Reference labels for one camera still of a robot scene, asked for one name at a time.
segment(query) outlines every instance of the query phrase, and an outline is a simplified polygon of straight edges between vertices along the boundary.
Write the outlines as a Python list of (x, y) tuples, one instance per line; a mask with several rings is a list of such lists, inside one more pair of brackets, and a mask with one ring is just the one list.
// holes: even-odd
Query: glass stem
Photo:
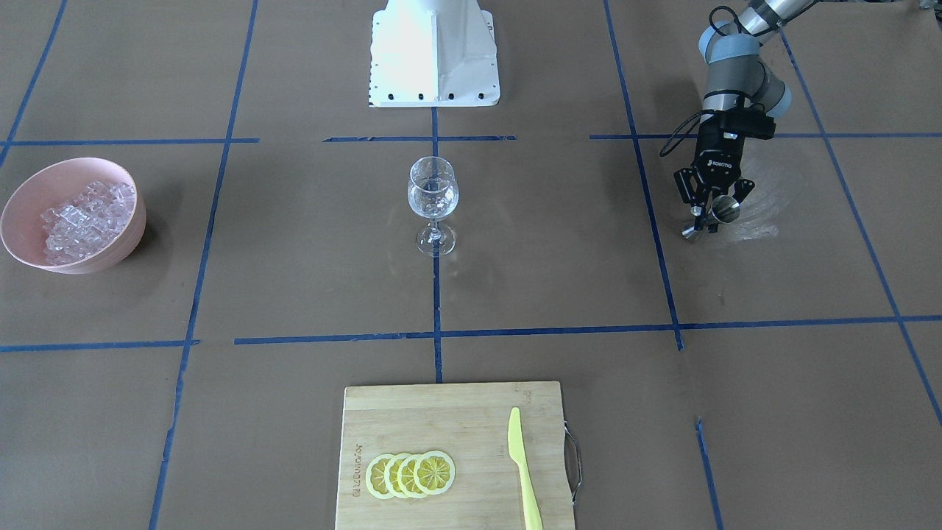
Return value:
[(438, 241), (442, 238), (442, 231), (438, 229), (437, 220), (431, 220), (431, 223), (429, 223), (429, 228), (431, 228), (431, 232), (429, 232), (429, 240)]

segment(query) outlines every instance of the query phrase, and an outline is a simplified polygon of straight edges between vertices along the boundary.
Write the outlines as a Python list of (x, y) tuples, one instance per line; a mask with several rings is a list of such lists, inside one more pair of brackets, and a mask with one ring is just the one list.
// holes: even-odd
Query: knife handle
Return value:
[(540, 508), (536, 506), (536, 494), (529, 479), (529, 468), (520, 466), (520, 493), (524, 502), (524, 525), (527, 530), (543, 530)]

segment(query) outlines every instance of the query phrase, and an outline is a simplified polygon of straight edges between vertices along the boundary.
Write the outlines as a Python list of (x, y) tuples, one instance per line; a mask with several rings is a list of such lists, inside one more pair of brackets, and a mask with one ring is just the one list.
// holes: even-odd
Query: blue joint cap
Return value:
[[(723, 29), (731, 24), (733, 23), (729, 21), (720, 22), (717, 27)], [(716, 30), (712, 27), (708, 27), (706, 31), (704, 31), (704, 34), (700, 36), (700, 42), (697, 45), (700, 47), (700, 55), (703, 56), (704, 60), (707, 60), (707, 47), (709, 46), (709, 42), (713, 40), (713, 36), (716, 34)]]
[(713, 64), (728, 58), (759, 55), (759, 40), (752, 35), (734, 33), (720, 38), (713, 44), (713, 53), (706, 60), (706, 64)]
[(782, 99), (778, 100), (778, 103), (775, 104), (775, 107), (772, 107), (770, 111), (766, 112), (766, 115), (770, 118), (781, 118), (788, 108), (791, 107), (791, 91), (788, 89), (788, 85), (785, 86), (785, 93), (782, 94)]

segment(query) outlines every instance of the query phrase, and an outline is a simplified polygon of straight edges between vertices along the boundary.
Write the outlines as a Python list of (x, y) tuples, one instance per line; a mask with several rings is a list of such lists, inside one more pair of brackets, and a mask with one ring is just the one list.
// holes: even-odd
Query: white metal bracket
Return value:
[(389, 0), (373, 15), (372, 34), (372, 107), (488, 107), (500, 100), (494, 17), (477, 0)]

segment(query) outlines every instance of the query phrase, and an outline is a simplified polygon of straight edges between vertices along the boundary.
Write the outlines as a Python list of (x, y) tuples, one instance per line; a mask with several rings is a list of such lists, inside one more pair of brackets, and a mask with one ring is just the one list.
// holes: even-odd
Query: yellow knife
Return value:
[(511, 459), (517, 463), (517, 468), (520, 469), (520, 493), (524, 501), (524, 525), (527, 530), (543, 530), (540, 508), (536, 506), (536, 495), (533, 494), (533, 484), (529, 480), (527, 453), (524, 452), (524, 433), (520, 427), (520, 409), (516, 406), (511, 409), (511, 421), (507, 425), (507, 448)]

